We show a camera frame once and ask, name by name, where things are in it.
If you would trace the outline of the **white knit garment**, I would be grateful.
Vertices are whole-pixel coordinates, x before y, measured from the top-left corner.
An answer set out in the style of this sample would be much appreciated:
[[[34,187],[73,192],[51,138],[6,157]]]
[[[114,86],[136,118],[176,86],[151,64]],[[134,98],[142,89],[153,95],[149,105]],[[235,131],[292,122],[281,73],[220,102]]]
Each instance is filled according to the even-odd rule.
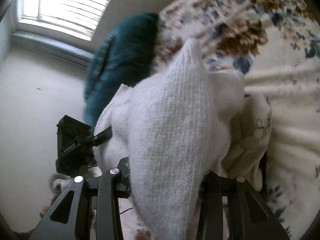
[[[195,237],[200,185],[210,170],[223,172],[243,101],[243,74],[207,72],[191,38],[165,71],[121,85],[104,108],[95,132],[111,127],[112,138],[95,158],[103,172],[129,158],[132,202],[152,237]]]

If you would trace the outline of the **cream embroidered cloth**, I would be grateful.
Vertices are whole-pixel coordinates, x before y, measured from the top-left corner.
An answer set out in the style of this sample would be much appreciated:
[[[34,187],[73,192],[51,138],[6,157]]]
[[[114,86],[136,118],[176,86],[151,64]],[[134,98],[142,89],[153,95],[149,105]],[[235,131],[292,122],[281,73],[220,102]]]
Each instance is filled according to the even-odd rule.
[[[272,109],[267,96],[245,96],[240,111],[231,122],[231,146],[222,161],[227,177],[243,176],[256,191],[263,188],[263,168],[259,165],[271,137]]]

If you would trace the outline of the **teal plush pillow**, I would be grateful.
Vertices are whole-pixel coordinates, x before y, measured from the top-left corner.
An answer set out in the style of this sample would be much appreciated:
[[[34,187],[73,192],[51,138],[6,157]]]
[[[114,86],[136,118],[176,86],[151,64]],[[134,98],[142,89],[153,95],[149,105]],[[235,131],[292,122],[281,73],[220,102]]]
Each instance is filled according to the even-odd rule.
[[[87,125],[95,128],[120,85],[133,87],[149,76],[158,20],[158,14],[147,12],[121,21],[95,52],[84,87]]]

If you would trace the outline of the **window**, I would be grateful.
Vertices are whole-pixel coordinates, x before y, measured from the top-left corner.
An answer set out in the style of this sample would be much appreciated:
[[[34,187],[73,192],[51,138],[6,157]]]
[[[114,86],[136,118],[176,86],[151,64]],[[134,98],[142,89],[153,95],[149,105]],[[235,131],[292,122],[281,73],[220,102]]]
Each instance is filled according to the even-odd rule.
[[[111,0],[14,0],[13,31],[43,36],[93,53],[103,42],[101,24]]]

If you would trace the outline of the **floral bed blanket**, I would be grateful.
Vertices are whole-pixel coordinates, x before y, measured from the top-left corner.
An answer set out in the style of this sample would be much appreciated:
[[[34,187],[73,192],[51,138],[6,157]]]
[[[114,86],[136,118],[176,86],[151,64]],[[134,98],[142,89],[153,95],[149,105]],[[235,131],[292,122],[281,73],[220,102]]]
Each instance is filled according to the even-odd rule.
[[[237,69],[264,97],[266,201],[291,239],[319,239],[319,23],[304,0],[176,0],[159,15],[151,68],[197,38],[211,72]]]

